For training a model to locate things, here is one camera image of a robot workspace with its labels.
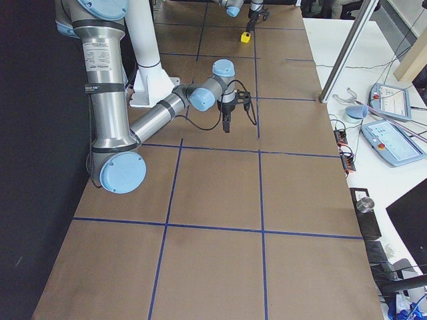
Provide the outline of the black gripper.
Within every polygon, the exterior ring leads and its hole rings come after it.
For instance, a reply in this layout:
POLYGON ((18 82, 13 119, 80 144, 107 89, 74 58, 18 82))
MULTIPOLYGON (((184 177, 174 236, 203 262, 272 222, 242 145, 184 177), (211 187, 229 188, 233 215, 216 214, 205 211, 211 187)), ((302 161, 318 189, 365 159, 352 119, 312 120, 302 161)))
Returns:
POLYGON ((231 113, 236 108, 236 100, 233 99, 229 102, 217 100, 218 110, 222 114, 222 129, 224 133, 230 132, 231 113))
POLYGON ((246 33, 251 33, 255 29, 255 25, 258 22, 258 19, 262 13, 262 10, 252 10, 250 9, 248 12, 248 24, 246 25, 246 33))

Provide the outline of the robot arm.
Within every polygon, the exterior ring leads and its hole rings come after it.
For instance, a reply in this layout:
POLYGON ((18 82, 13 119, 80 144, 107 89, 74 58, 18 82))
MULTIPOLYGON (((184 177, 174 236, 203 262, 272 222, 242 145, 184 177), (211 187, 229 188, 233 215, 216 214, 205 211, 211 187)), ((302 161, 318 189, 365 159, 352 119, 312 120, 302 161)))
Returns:
MULTIPOLYGON (((219 6, 226 9, 226 13, 230 17, 237 17, 241 11, 241 8, 244 4, 244 0, 213 0, 214 3, 217 3, 219 6)), ((267 11, 264 11, 264 1, 263 0, 251 0, 250 9, 248 12, 248 24, 246 26, 246 33, 250 33, 254 30, 255 24, 258 21, 260 15, 268 15, 267 11)))
POLYGON ((201 85, 178 85, 161 66, 148 1, 57 1, 58 31, 79 39, 83 47, 89 97, 94 115, 87 168, 93 184, 112 193, 129 193, 145 178, 146 164, 138 147, 186 107, 206 111, 234 97, 234 64, 220 59, 201 85), (133 122, 127 95, 120 42, 129 35, 137 63, 136 95, 146 113, 133 122))

